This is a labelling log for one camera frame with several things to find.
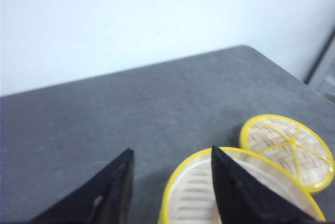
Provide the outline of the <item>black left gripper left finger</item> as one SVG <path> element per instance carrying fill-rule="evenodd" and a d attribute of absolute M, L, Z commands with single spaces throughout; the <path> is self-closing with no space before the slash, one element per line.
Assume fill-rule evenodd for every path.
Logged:
<path fill-rule="evenodd" d="M 134 151 L 126 149 L 31 223 L 127 223 L 134 166 Z"/>

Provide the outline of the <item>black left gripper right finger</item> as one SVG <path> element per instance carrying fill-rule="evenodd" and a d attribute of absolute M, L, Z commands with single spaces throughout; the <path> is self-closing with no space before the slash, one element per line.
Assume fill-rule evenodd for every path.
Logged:
<path fill-rule="evenodd" d="M 211 170 L 222 223 L 315 223 L 316 220 L 237 164 L 217 146 Z"/>

